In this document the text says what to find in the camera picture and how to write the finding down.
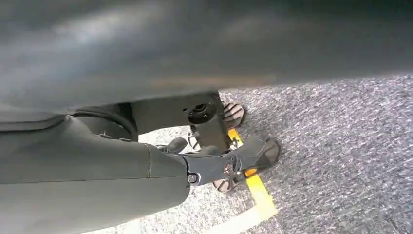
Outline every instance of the prosthetic leg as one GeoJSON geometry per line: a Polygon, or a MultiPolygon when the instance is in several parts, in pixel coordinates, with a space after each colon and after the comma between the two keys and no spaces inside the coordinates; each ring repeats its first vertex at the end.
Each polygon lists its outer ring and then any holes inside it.
{"type": "Polygon", "coordinates": [[[120,224],[182,203],[190,186],[268,166],[278,157],[274,141],[257,137],[224,154],[215,146],[163,153],[93,134],[71,116],[43,130],[1,133],[0,147],[0,226],[15,234],[72,234],[120,224]]]}

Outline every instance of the metal bracket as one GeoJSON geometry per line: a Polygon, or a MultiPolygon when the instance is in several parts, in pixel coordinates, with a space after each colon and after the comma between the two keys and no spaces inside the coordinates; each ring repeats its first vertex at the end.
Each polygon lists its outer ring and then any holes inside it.
{"type": "Polygon", "coordinates": [[[241,148],[227,154],[214,156],[210,150],[207,153],[201,151],[176,156],[181,156],[187,163],[188,182],[192,186],[199,186],[229,178],[237,172],[257,166],[263,156],[268,156],[265,152],[271,152],[268,147],[273,145],[272,141],[251,137],[241,148]]]}

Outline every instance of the screw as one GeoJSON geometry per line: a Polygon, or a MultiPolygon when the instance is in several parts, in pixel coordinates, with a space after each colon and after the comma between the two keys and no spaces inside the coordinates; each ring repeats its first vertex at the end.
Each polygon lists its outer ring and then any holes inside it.
{"type": "Polygon", "coordinates": [[[189,174],[188,175],[188,182],[193,184],[198,180],[198,176],[196,174],[189,174]]]}
{"type": "Polygon", "coordinates": [[[230,162],[227,162],[224,165],[224,175],[229,176],[232,172],[234,172],[234,165],[232,165],[232,163],[230,162]]]}

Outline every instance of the yellow tape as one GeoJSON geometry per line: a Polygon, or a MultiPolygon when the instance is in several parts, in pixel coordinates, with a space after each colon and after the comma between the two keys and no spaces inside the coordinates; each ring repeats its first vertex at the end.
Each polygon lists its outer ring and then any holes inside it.
{"type": "MultiPolygon", "coordinates": [[[[228,131],[228,136],[233,142],[237,143],[237,147],[243,145],[243,142],[235,129],[228,131]]],[[[272,197],[268,194],[259,175],[253,175],[246,180],[246,184],[254,198],[255,205],[262,220],[267,220],[278,213],[278,209],[272,201],[272,197]]]]}

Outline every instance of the gray carpet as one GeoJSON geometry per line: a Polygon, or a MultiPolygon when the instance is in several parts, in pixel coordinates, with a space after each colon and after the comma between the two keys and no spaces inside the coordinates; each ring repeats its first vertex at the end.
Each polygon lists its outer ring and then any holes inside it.
{"type": "MultiPolygon", "coordinates": [[[[247,108],[242,138],[282,146],[279,164],[261,174],[279,213],[246,233],[413,232],[412,93],[407,75],[222,91],[247,108]]],[[[166,143],[187,130],[143,139],[166,143]]],[[[200,233],[253,205],[245,185],[227,195],[206,185],[176,208],[106,231],[200,233]]]]}

